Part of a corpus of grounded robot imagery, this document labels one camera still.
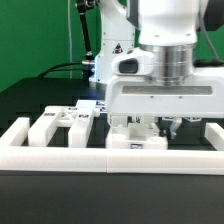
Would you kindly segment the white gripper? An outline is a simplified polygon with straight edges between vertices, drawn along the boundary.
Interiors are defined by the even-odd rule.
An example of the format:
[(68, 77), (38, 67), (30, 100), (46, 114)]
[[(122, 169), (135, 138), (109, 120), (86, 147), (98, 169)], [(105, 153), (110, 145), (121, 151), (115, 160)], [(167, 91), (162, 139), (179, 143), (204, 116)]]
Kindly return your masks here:
[[(224, 75), (196, 73), (172, 87), (154, 86), (146, 76), (114, 76), (105, 100), (112, 127), (126, 127), (125, 116), (224, 118)], [(181, 124), (173, 119), (171, 139)]]

